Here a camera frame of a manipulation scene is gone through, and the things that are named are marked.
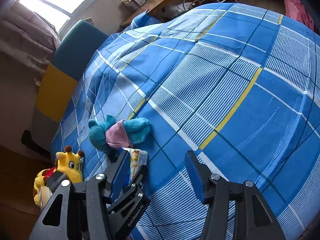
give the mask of metal screw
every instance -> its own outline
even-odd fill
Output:
[[[70,180],[68,180],[68,179],[65,179],[65,180],[63,180],[62,182],[61,182],[61,185],[63,186],[63,187],[66,187],[66,186],[68,186],[70,184]]]
[[[211,174],[210,178],[214,179],[214,180],[218,180],[218,179],[220,179],[220,175],[217,173],[214,173],[214,174]]]
[[[254,183],[251,181],[251,180],[247,180],[245,183],[244,183],[247,187],[252,187],[254,185]]]
[[[97,175],[96,175],[96,179],[103,179],[104,178],[104,174],[103,173],[98,173]]]

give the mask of yellow stuffed giraffe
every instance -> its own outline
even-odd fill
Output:
[[[46,186],[46,179],[49,178],[55,171],[65,173],[72,183],[83,181],[81,158],[84,157],[84,152],[79,150],[76,154],[74,154],[71,146],[66,146],[64,150],[66,152],[56,153],[56,167],[40,171],[35,178],[35,182],[33,184],[33,200],[37,206],[40,206],[40,186]]]

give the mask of wooden table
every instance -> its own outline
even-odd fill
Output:
[[[149,0],[142,7],[137,9],[128,19],[126,19],[121,25],[121,28],[129,26],[132,20],[139,14],[147,11],[147,14],[153,17],[157,17],[158,11],[160,11],[164,6],[170,4],[173,0]]]

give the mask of pink fabric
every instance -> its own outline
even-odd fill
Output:
[[[314,22],[300,0],[284,0],[286,16],[303,23],[309,29],[314,29]]]
[[[124,129],[123,121],[117,122],[106,131],[106,142],[114,149],[133,146]]]

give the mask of bedsheet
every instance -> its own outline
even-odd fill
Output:
[[[131,233],[197,239],[207,207],[184,166],[187,150],[227,180],[256,183],[286,239],[320,208],[320,38],[279,13],[238,3],[199,6],[168,23],[133,23],[98,48],[70,100],[52,152],[85,153],[88,180],[109,164],[88,119],[145,117],[151,199]],[[226,239],[232,239],[234,202]]]

